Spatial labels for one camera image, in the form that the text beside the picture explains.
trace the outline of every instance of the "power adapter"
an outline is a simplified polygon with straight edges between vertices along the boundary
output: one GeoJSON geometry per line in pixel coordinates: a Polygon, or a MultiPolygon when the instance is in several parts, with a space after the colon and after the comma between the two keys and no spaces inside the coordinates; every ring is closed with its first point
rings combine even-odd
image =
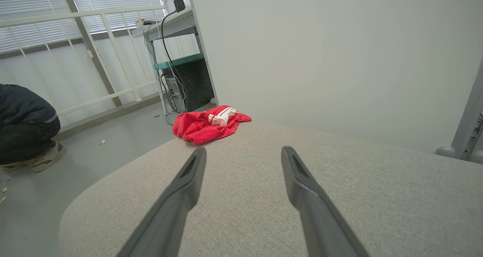
{"type": "Polygon", "coordinates": [[[185,2],[183,0],[174,0],[174,6],[176,7],[176,12],[181,12],[185,9],[185,2]]]}

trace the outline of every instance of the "crumpled towel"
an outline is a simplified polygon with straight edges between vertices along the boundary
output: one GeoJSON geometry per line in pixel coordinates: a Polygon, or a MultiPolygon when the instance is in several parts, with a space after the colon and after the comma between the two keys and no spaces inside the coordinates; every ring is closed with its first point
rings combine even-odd
{"type": "Polygon", "coordinates": [[[173,125],[173,134],[200,145],[214,139],[235,133],[238,123],[252,121],[252,118],[238,113],[233,107],[218,106],[204,112],[180,114],[173,125]]]}

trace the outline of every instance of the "gray floor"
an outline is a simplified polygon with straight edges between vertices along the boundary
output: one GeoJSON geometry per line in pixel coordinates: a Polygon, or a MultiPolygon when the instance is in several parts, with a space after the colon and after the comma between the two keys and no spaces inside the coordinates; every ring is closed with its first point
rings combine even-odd
{"type": "Polygon", "coordinates": [[[156,103],[63,140],[67,154],[45,171],[11,173],[7,201],[0,203],[0,255],[59,256],[58,226],[67,206],[90,185],[175,138],[171,128],[156,103]]]}

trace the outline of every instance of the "beige shoe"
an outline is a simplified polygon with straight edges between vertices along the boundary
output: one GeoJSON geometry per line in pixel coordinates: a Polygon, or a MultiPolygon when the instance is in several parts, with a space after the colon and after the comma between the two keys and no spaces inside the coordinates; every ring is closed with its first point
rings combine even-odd
{"type": "Polygon", "coordinates": [[[28,160],[28,161],[21,161],[21,162],[16,162],[16,163],[7,164],[7,165],[0,165],[0,173],[10,173],[17,169],[21,169],[25,166],[32,166],[32,163],[33,163],[32,160],[28,160]]]}
{"type": "Polygon", "coordinates": [[[66,151],[67,148],[56,141],[54,147],[52,147],[46,154],[36,159],[32,166],[33,171],[39,172],[48,169],[50,166],[59,161],[59,159],[64,156],[66,151]]]}

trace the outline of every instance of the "fabric cushion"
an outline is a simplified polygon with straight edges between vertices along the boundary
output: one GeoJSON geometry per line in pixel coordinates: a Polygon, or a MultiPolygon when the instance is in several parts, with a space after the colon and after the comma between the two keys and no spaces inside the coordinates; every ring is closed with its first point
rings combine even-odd
{"type": "MultiPolygon", "coordinates": [[[[251,122],[204,145],[200,199],[179,255],[307,255],[283,180],[284,145],[295,148],[372,256],[482,254],[481,165],[251,122]]],[[[195,148],[171,140],[85,190],[62,217],[64,254],[116,254],[195,148]]]]}

